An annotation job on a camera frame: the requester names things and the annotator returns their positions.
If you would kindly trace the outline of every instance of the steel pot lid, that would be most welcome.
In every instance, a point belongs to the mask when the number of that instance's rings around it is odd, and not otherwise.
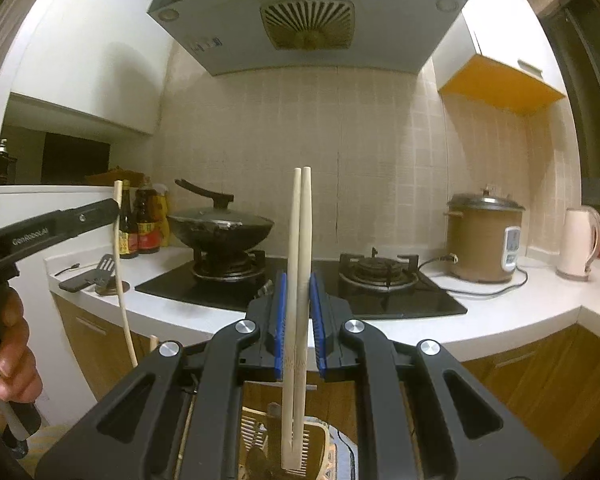
[[[264,216],[215,207],[194,207],[170,214],[168,218],[179,222],[213,223],[225,228],[271,227],[274,224],[273,220]]]
[[[488,211],[524,211],[525,208],[511,198],[492,196],[489,190],[482,194],[457,193],[446,203],[454,209],[485,209]]]

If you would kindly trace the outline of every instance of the human hand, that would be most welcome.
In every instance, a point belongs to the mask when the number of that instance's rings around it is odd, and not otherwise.
[[[5,326],[0,343],[0,399],[33,402],[42,393],[36,358],[27,347],[29,325],[18,293],[10,289],[0,318]]]

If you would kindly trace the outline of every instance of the tiled backsplash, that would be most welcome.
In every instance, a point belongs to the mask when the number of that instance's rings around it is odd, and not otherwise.
[[[371,245],[441,248],[448,197],[487,184],[526,206],[523,243],[530,234],[539,244],[542,228],[528,228],[533,205],[542,205],[538,218],[558,217],[532,192],[529,141],[552,120],[539,116],[441,98],[430,61],[417,76],[307,67],[211,77],[176,44],[153,139],[154,175],[232,193],[232,208],[272,218],[263,245],[276,254],[286,253],[296,166],[312,167],[317,256]],[[542,162],[536,166],[539,173]],[[172,198],[174,208],[210,204],[175,188]]]
[[[573,114],[563,99],[527,119],[532,211],[529,245],[560,250],[564,211],[581,203],[580,157]]]

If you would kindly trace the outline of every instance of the rice cooker control panel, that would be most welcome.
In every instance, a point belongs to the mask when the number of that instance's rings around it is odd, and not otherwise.
[[[504,229],[504,246],[502,248],[502,270],[513,272],[518,262],[520,248],[520,227],[511,226]]]

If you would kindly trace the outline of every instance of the wok handle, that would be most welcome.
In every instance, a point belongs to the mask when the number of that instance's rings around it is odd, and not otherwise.
[[[209,191],[208,189],[204,189],[202,187],[198,187],[195,184],[190,183],[183,178],[177,178],[174,181],[178,186],[187,191],[195,193],[196,195],[205,196],[214,201],[215,209],[227,209],[229,207],[229,203],[234,201],[233,195],[228,195],[225,193],[218,193],[215,191]]]

